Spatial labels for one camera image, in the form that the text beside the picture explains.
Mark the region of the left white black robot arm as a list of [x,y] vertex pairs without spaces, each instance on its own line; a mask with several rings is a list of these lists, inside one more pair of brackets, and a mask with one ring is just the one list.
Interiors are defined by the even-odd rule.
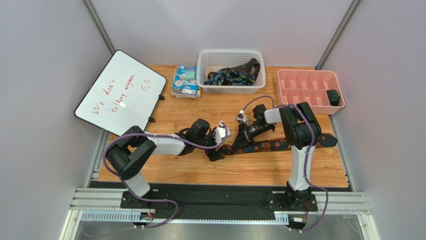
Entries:
[[133,196],[141,199],[151,189],[142,173],[151,156],[184,156],[194,149],[214,151],[230,136],[231,131],[224,122],[211,128],[209,122],[201,118],[191,127],[173,134],[154,134],[133,126],[105,147],[102,161]]

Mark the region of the black orange floral tie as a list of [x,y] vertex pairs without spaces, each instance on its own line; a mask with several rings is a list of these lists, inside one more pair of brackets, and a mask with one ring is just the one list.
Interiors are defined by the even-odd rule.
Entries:
[[[338,139],[330,133],[322,133],[317,139],[316,148],[332,148],[338,143]],[[285,137],[262,141],[253,141],[244,143],[242,146],[232,146],[224,144],[217,153],[220,157],[260,153],[260,152],[282,152],[290,151],[291,145]]]

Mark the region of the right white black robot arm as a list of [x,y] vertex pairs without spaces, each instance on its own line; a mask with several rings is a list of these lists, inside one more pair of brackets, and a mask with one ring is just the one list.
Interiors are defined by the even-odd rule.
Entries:
[[276,124],[281,123],[292,157],[285,203],[290,209],[304,206],[312,194],[308,167],[311,165],[312,151],[322,134],[309,103],[305,101],[270,109],[259,104],[253,109],[253,116],[255,121],[251,125],[245,122],[239,124],[238,134],[231,146],[233,153],[241,153],[247,148],[258,152],[271,150],[271,142],[256,143],[254,138],[274,131]]

